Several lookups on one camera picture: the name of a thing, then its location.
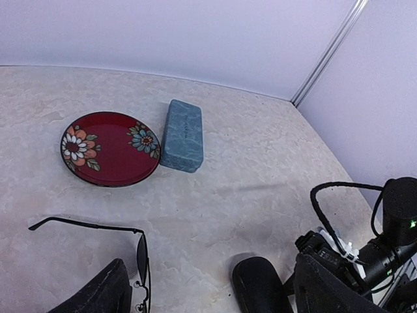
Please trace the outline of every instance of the flower center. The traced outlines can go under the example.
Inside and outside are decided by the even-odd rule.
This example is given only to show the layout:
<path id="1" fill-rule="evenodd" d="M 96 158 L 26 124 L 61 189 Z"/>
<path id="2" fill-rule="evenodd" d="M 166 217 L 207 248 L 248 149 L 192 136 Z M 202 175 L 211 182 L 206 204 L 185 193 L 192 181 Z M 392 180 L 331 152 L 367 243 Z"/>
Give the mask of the flower center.
<path id="1" fill-rule="evenodd" d="M 73 142 L 68 142 L 66 144 L 66 148 L 70 152 L 77 152 L 78 151 L 78 145 L 76 143 L 73 143 Z"/>
<path id="2" fill-rule="evenodd" d="M 152 143 L 152 138 L 150 137 L 143 137 L 142 138 L 142 144 L 143 145 L 150 145 Z"/>

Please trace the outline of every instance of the plate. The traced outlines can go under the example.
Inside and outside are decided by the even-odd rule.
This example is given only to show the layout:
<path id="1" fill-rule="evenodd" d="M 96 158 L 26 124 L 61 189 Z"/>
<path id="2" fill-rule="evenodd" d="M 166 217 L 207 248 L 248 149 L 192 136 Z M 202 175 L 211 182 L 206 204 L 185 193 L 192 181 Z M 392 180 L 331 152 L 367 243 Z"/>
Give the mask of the plate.
<path id="1" fill-rule="evenodd" d="M 158 138 L 147 125 L 116 112 L 84 115 L 71 123 L 61 139 L 66 166 L 98 186 L 136 184 L 153 173 L 160 155 Z"/>

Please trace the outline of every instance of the blue flower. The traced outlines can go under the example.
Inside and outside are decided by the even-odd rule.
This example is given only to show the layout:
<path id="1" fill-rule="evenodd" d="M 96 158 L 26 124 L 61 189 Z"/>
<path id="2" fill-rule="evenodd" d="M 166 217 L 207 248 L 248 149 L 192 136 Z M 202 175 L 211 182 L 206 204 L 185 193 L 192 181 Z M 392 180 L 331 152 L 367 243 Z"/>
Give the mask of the blue flower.
<path id="1" fill-rule="evenodd" d="M 148 130 L 145 132 L 143 129 L 139 131 L 139 134 L 134 134 L 132 139 L 132 146 L 137 148 L 138 151 L 144 151 L 150 153 L 158 146 L 158 140 L 155 135 Z"/>

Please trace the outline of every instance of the blue block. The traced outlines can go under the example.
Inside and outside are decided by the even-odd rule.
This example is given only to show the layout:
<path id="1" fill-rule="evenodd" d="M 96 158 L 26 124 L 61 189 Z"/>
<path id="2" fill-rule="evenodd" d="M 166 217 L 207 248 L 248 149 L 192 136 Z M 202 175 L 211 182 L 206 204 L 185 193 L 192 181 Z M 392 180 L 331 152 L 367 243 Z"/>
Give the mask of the blue block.
<path id="1" fill-rule="evenodd" d="M 160 164 L 194 173 L 203 163 L 203 158 L 201 109 L 172 100 L 165 120 Z"/>

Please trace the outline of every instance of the sunglasses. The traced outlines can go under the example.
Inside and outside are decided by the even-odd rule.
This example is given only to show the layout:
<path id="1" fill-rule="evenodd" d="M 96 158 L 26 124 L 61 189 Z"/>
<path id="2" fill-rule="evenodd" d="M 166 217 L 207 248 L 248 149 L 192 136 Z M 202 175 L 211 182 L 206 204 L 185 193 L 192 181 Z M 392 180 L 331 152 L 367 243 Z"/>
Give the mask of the sunglasses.
<path id="1" fill-rule="evenodd" d="M 32 225 L 29 227 L 29 230 L 37 230 L 46 222 L 50 220 L 55 220 L 57 222 L 62 222 L 66 224 L 86 227 L 86 228 L 94 228 L 96 230 L 121 230 L 121 231 L 131 231 L 133 233 L 140 233 L 141 237 L 139 239 L 139 243 L 137 244 L 136 250 L 136 261 L 137 261 L 137 271 L 139 272 L 139 280 L 137 280 L 134 284 L 134 288 L 144 288 L 146 290 L 146 297 L 141 304 L 135 305 L 136 311 L 139 313 L 149 313 L 151 307 L 151 270 L 149 269 L 149 258 L 148 258 L 148 246 L 146 243 L 146 237 L 143 230 L 138 230 L 136 228 L 125 228 L 125 227 L 113 227 L 113 226 L 103 226 L 97 224 L 90 224 L 84 222 L 78 222 L 77 220 L 69 220 L 67 218 L 61 217 L 48 217 L 44 220 L 41 220 L 39 223 Z"/>

